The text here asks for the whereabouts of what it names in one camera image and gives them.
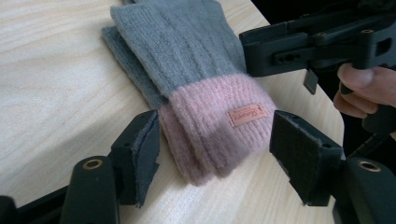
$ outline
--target wooden table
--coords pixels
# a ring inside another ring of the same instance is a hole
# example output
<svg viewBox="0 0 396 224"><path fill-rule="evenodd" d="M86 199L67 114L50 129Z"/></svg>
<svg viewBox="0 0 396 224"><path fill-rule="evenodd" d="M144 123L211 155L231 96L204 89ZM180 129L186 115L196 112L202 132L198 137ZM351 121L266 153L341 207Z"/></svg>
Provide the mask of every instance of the wooden table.
<svg viewBox="0 0 396 224"><path fill-rule="evenodd" d="M267 25L248 0L221 0L235 34ZM73 166L107 155L126 125L149 110L101 37L114 0L0 2L0 194L22 206L69 182ZM342 142L343 122L304 70L260 78L277 106ZM178 173L162 136L161 165L141 208L122 223L333 223L329 207L303 206L268 151L204 187Z"/></svg>

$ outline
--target ribbed cuff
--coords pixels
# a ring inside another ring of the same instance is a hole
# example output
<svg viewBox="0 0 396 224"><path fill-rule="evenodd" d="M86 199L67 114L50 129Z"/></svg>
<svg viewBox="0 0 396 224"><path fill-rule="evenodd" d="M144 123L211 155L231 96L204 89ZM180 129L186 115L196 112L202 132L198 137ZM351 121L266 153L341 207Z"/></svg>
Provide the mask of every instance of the ribbed cuff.
<svg viewBox="0 0 396 224"><path fill-rule="evenodd" d="M196 154L216 175L228 175L269 145L276 106L251 77L207 78L178 88L169 100Z"/></svg>

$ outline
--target glove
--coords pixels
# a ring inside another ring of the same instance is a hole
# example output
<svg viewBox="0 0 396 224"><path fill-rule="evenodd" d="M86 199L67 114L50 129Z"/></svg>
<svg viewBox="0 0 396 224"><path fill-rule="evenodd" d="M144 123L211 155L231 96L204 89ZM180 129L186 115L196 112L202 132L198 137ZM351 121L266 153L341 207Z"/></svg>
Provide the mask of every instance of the glove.
<svg viewBox="0 0 396 224"><path fill-rule="evenodd" d="M168 104L166 98L161 96L151 79L149 79L142 64L128 48L117 28L103 28L102 36L128 77L141 90L149 106L152 109L158 109L160 123L168 140L169 149L174 157L177 169L194 186L200 186L209 181L213 174L195 157L191 142L178 122L172 106Z"/></svg>
<svg viewBox="0 0 396 224"><path fill-rule="evenodd" d="M141 1L113 7L111 16L209 171L229 175L268 147L276 107L245 74L242 46L219 3Z"/></svg>

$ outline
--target pink knit cuff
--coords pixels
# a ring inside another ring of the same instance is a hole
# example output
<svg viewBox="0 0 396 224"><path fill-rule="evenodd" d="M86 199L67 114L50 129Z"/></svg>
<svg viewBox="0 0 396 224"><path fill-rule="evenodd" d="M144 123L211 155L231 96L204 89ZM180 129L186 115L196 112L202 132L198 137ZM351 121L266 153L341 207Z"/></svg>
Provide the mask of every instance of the pink knit cuff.
<svg viewBox="0 0 396 224"><path fill-rule="evenodd" d="M207 78L178 88L169 100L196 155L218 176L269 145L276 107L251 77Z"/></svg>
<svg viewBox="0 0 396 224"><path fill-rule="evenodd" d="M213 174L196 158L191 141L180 125L172 106L170 104L161 106L159 115L177 169L194 186L205 184L213 177Z"/></svg>

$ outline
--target human hand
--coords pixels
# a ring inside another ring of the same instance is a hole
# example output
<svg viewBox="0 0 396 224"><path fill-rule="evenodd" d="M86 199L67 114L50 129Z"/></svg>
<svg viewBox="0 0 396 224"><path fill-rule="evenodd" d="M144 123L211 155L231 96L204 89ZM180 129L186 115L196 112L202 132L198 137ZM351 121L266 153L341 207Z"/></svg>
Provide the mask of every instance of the human hand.
<svg viewBox="0 0 396 224"><path fill-rule="evenodd" d="M396 71L383 67L358 70L350 63L338 69L338 77L346 87L353 90L350 94L334 96L334 106L340 112L356 118L374 114L378 105L396 107ZM391 136L396 140L396 132Z"/></svg>

